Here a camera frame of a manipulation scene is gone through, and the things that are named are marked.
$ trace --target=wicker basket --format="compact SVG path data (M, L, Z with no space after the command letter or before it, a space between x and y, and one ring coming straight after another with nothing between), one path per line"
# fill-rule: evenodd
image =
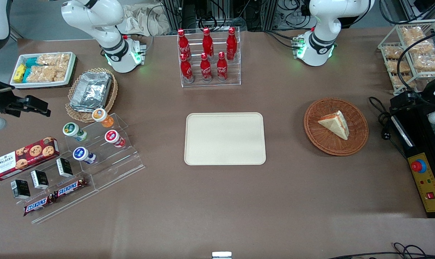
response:
M340 110L349 126L349 139L344 140L318 123L325 115ZM360 110L353 104L338 98L324 98L312 103L304 116L304 128L308 138L322 151L335 156L355 154L366 144L369 129Z
M107 98L107 105L105 105L105 111L109 114L109 111L112 108L113 103L115 102L115 98L117 97L117 92L118 92L118 84L117 84L117 80L115 79L115 76L113 75L112 72L110 72L109 70L107 70L105 68L89 69L86 72L107 73L107 74L112 75L112 85L110 86L110 92L109 92L109 96ZM71 89L69 91L69 95L68 95L69 100L72 100L73 94L75 92L75 87L78 85L80 78L81 78L81 75L72 84L72 87L71 87ZM67 103L65 105L65 109L67 110L67 114L70 117L72 117L73 119L76 119L78 121L85 122L85 123L94 122L94 120L92 119L92 113L77 112L76 110L72 109L70 103Z

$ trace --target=coca-cola bottle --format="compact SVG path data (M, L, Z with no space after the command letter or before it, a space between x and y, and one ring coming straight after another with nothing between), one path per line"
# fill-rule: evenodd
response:
M227 61L223 51L219 52L219 61L217 61L217 78L219 81L227 80Z
M208 56L206 53L201 54L201 76L204 82L211 82L213 76L211 75L211 64L209 63Z
M193 74L191 72L191 65L187 61L187 56L185 54L181 54L181 72L184 76L184 83L193 82Z
M190 45L188 43L188 39L186 38L186 34L184 33L184 30L181 28L177 30L177 34L179 35L179 40L178 40L179 51L181 52L181 54L185 54L187 60L190 61L191 60Z
M209 28L203 29L203 51L208 56L209 61L214 60L214 44L213 39L209 36Z
M237 53L237 38L235 37L235 28L228 30L227 37L227 60L234 60Z

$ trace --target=brown table surface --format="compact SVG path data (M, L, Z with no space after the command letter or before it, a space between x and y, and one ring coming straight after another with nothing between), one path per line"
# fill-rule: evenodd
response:
M12 213L10 190L0 186L0 259L209 258L212 251L232 251L236 259L321 259L391 251L396 241L435 254L435 219L425 218L407 162L380 138L367 100L388 105L391 98L376 51L389 30L343 30L321 67L294 60L266 34L245 32L242 85L226 90L183 89L176 37L155 38L144 66L115 74L112 110L128 123L147 168L40 225ZM110 68L96 41L20 41L22 54L48 51L73 51L76 75ZM52 114L4 116L0 156L44 136L63 141L68 90L21 91L48 102ZM308 140L304 112L323 97L349 100L365 115L369 140L357 154L329 156ZM186 165L187 115L229 112L263 115L265 164Z

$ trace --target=aluminum foil container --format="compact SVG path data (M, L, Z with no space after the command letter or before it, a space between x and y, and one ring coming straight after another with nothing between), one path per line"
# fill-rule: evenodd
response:
M105 108L111 84L110 74L94 72L82 74L71 100L72 109L77 112L92 113L97 108Z

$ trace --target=control panel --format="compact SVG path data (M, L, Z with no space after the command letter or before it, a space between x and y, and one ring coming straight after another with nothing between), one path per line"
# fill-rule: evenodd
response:
M428 213L435 212L435 178L425 153L408 158L423 206Z

